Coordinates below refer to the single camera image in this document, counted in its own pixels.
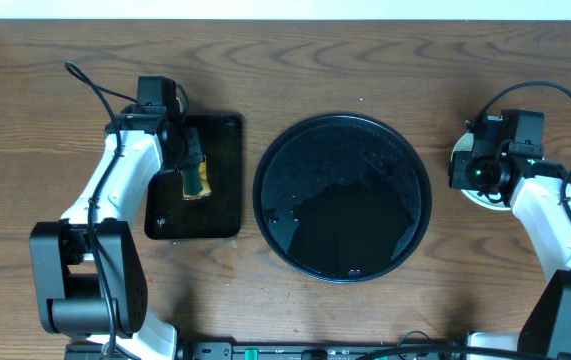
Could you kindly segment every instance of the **white backdrop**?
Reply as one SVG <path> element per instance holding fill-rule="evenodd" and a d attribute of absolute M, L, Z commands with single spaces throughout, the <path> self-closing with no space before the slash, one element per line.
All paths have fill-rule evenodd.
<path fill-rule="evenodd" d="M 571 0 L 0 0 L 0 18 L 571 20 Z"/>

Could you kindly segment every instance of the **electronic device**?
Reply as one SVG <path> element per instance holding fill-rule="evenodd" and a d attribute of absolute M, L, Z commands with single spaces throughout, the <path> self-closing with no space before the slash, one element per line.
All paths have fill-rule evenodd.
<path fill-rule="evenodd" d="M 544 160 L 543 115 L 486 110 L 469 123 L 452 154 L 450 186 L 488 208 L 511 209 L 532 239 L 548 281 L 520 334 L 470 333 L 450 344 L 427 339 L 396 347 L 189 344 L 178 329 L 147 306 L 147 286 L 131 227 L 145 188 L 159 171 L 180 172 L 186 196 L 207 196 L 198 131 L 184 124 L 172 80 L 139 78 L 136 105 L 115 115 L 102 92 L 76 65 L 66 63 L 105 105 L 106 150 L 85 191 L 61 220 L 37 223 L 30 250 L 39 316 L 50 333 L 85 344 L 68 345 L 66 359 L 152 360 L 374 360 L 571 359 L 571 169 Z M 73 274 L 70 265 L 94 261 L 96 274 Z M 421 333 L 412 331 L 409 335 Z"/>

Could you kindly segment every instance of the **wooden table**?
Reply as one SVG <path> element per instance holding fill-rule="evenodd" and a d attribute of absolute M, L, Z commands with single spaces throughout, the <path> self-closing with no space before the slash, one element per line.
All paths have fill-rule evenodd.
<path fill-rule="evenodd" d="M 0 358 L 61 358 L 68 342 L 40 326 L 28 237 L 34 223 L 58 219 L 78 197 L 108 118 L 64 71 L 65 60 L 127 94 L 139 75 L 165 75 L 185 86 L 193 113 L 245 116 L 240 234 L 153 241 L 143 211 L 133 229 L 149 305 L 188 339 L 391 344 L 414 329 L 440 338 L 516 332 L 545 287 L 517 219 L 449 189 L 447 167 L 464 120 L 498 91 L 529 80 L 571 88 L 571 23 L 0 21 Z M 502 108 L 545 112 L 546 155 L 569 167 L 564 95 L 522 90 L 495 110 Z M 320 282 L 286 265 L 261 237 L 251 206 L 254 171 L 274 138 L 336 111 L 400 131 L 433 191 L 416 252 L 357 285 Z"/>

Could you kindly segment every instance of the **black round tray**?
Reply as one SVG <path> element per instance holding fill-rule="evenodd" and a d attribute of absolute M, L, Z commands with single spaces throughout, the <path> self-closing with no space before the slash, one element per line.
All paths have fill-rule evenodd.
<path fill-rule="evenodd" d="M 418 246 L 432 196 L 420 158 L 370 118 L 332 114 L 279 136 L 254 178 L 254 213 L 288 264 L 330 282 L 366 281 Z"/>

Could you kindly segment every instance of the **white wall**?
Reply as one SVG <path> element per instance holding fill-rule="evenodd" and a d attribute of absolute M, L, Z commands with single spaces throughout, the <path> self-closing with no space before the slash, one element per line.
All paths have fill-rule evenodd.
<path fill-rule="evenodd" d="M 0 0 L 0 18 L 571 20 L 571 0 Z"/>

